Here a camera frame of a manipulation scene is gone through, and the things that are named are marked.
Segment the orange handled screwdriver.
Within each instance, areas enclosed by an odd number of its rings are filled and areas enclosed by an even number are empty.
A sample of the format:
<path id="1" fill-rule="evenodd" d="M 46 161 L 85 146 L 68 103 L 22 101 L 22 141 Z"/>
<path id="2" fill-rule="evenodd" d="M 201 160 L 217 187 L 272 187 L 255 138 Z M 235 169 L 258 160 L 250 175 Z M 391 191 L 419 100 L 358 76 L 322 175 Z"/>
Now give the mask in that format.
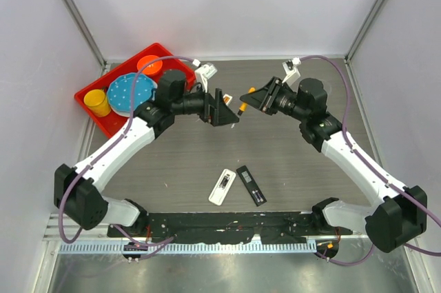
<path id="1" fill-rule="evenodd" d="M 252 93 L 252 92 L 254 92 L 255 90 L 256 90 L 255 87 L 251 87 L 251 88 L 248 90 L 248 93 Z M 241 105 L 240 105 L 240 107 L 239 107 L 239 109 L 238 109 L 238 113 L 237 113 L 237 115 L 238 115 L 238 116 L 241 116 L 241 115 L 246 111 L 246 109 L 247 109 L 247 104 L 246 104 L 245 102 L 242 102 Z"/>

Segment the white remote control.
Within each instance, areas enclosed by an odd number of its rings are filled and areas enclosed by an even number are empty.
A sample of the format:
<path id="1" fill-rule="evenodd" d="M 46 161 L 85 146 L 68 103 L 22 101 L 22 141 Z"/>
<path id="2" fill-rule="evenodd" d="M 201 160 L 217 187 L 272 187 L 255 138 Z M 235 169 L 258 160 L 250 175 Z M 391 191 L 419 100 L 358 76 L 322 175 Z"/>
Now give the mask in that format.
<path id="1" fill-rule="evenodd" d="M 209 202 L 217 206 L 222 205 L 235 178 L 236 178 L 235 172 L 228 169 L 224 169 L 221 172 L 212 192 L 208 197 Z"/>

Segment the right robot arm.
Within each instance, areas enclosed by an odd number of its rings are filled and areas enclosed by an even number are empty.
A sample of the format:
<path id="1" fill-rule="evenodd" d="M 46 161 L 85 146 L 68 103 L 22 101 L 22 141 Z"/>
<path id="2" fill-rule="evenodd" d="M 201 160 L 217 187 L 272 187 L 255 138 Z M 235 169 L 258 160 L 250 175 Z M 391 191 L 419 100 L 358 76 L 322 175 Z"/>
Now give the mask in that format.
<path id="1" fill-rule="evenodd" d="M 321 81 L 303 79 L 293 91 L 278 77 L 240 100 L 273 115 L 281 112 L 300 122 L 302 137 L 332 160 L 361 190 L 369 206 L 352 205 L 331 197 L 313 206 L 319 223 L 365 234 L 380 251 L 389 253 L 427 229 L 427 216 L 415 205 L 427 205 L 427 194 L 407 187 L 381 168 L 356 144 L 341 122 L 327 110 Z"/>

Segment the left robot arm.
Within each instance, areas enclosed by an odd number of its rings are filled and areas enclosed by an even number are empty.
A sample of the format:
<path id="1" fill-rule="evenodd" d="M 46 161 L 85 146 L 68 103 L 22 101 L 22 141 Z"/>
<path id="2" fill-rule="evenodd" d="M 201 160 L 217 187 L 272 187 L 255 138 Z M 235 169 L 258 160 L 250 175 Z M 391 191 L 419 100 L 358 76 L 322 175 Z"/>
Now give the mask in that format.
<path id="1" fill-rule="evenodd" d="M 224 126 L 238 123 L 238 116 L 217 88 L 190 92 L 184 72 L 168 70 L 159 79 L 153 99 L 140 104 L 132 119 L 94 154 L 75 166 L 60 165 L 54 173 L 54 205 L 83 230 L 100 223 L 126 228 L 143 227 L 144 211 L 130 200 L 102 195 L 110 179 L 139 150 L 166 131 L 178 115 L 195 114 L 204 123 Z"/>

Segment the white remote with orange batteries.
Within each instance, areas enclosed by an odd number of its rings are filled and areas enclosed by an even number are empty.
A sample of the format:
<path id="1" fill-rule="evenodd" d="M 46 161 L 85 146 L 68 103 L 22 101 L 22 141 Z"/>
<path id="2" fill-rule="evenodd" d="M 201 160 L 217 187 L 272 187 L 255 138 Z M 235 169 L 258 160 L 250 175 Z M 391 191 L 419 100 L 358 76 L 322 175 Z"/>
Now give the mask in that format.
<path id="1" fill-rule="evenodd" d="M 225 94 L 225 95 L 223 96 L 223 101 L 224 101 L 224 103 L 225 103 L 226 105 L 229 105 L 229 104 L 231 103 L 231 101 L 232 101 L 232 97 L 229 96 L 228 94 Z"/>

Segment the black remote control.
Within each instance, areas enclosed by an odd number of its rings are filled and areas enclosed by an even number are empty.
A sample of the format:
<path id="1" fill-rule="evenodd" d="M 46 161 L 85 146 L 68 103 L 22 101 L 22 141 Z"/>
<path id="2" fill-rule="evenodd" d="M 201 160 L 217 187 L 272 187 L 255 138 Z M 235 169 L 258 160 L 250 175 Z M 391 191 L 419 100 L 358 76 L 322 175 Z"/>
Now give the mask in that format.
<path id="1" fill-rule="evenodd" d="M 267 199 L 264 197 L 261 189 L 259 188 L 248 167 L 246 165 L 243 165 L 239 167 L 236 172 L 256 206 L 259 207 L 260 205 L 265 204 L 267 202 Z"/>

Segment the orange bowl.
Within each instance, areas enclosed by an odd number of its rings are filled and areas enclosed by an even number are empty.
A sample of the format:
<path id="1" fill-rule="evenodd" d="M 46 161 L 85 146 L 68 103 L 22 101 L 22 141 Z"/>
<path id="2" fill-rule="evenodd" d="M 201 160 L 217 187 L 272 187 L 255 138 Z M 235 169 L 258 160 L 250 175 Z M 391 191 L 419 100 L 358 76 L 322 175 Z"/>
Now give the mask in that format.
<path id="1" fill-rule="evenodd" d="M 154 77 L 159 75 L 163 67 L 163 62 L 156 55 L 146 55 L 141 57 L 136 68 L 148 77 Z"/>

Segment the grey plate under blue plate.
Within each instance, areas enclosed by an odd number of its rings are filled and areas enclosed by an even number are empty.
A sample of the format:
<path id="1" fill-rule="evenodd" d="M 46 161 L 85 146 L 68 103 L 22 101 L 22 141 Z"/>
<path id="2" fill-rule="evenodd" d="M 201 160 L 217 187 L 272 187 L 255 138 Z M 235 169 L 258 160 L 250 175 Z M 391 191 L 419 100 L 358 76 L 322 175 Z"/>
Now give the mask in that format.
<path id="1" fill-rule="evenodd" d="M 130 116 L 130 101 L 110 101 L 111 109 L 119 116 L 129 117 Z M 133 117 L 139 116 L 143 111 L 146 111 L 152 107 L 150 102 L 138 102 L 135 103 Z"/>

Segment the blue dotted plate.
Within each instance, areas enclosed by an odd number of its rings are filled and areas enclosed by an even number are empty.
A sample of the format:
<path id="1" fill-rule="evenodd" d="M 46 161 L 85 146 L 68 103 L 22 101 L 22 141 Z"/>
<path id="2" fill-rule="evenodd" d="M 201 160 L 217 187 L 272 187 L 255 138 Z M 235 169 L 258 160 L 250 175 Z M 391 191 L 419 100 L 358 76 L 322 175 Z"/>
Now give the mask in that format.
<path id="1" fill-rule="evenodd" d="M 132 85 L 136 73 L 131 72 L 116 78 L 107 88 L 107 99 L 110 101 L 130 101 L 132 96 Z M 134 107 L 135 103 L 145 102 L 154 97 L 154 90 L 157 89 L 157 83 L 145 74 L 138 75 L 134 88 Z"/>

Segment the yellow cup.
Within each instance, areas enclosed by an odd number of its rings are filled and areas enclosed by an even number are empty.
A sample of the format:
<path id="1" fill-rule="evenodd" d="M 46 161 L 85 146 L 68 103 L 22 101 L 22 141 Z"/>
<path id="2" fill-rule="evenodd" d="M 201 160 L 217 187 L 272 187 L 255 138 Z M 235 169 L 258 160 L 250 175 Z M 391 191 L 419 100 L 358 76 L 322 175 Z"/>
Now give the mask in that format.
<path id="1" fill-rule="evenodd" d="M 90 90 L 83 98 L 84 104 L 96 117 L 106 117 L 111 112 L 104 90 Z"/>

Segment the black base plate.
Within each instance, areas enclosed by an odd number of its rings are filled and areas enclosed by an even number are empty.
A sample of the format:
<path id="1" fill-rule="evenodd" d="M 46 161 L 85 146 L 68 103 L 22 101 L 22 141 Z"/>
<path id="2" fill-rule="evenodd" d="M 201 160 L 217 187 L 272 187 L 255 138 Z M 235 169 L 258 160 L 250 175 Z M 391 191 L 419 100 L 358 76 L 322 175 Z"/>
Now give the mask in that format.
<path id="1" fill-rule="evenodd" d="M 302 243 L 307 236 L 349 236 L 347 228 L 331 227 L 315 214 L 301 212 L 142 213 L 141 222 L 122 227 L 131 237 L 159 243 L 237 245 L 259 235 L 264 244 Z"/>

